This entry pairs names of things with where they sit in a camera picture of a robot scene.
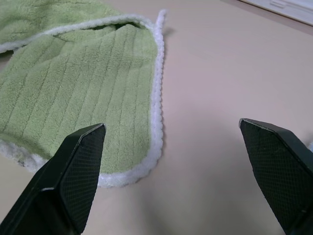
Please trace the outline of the green towel with white trim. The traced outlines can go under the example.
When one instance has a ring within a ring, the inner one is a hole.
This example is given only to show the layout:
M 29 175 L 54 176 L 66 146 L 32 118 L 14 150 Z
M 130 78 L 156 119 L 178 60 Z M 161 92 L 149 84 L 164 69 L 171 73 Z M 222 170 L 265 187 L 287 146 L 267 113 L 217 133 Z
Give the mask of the green towel with white trim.
M 98 184 L 146 177 L 163 146 L 163 25 L 98 0 L 0 0 L 0 154 L 36 172 L 64 138 L 107 129 Z

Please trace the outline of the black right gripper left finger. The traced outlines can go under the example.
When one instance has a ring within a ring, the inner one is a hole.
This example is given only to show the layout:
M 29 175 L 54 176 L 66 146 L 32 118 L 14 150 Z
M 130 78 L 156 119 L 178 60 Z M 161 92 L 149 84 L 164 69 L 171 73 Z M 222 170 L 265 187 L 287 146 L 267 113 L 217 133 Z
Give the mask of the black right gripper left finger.
M 68 135 L 0 223 L 0 235 L 81 235 L 98 185 L 105 135 L 103 123 Z

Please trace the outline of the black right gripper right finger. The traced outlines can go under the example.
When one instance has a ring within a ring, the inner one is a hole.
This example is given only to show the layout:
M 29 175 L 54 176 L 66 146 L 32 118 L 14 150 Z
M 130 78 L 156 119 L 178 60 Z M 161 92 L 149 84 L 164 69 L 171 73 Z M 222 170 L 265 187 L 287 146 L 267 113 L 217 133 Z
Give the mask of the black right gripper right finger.
M 239 121 L 254 177 L 285 235 L 313 235 L 313 152 L 290 130 Z

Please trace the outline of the white panel with ridges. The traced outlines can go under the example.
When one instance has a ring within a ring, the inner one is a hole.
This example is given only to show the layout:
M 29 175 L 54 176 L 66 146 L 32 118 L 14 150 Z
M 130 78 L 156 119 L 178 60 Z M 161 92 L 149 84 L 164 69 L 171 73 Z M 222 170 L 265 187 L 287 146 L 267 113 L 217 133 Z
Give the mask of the white panel with ridges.
M 239 0 L 313 26 L 313 0 Z

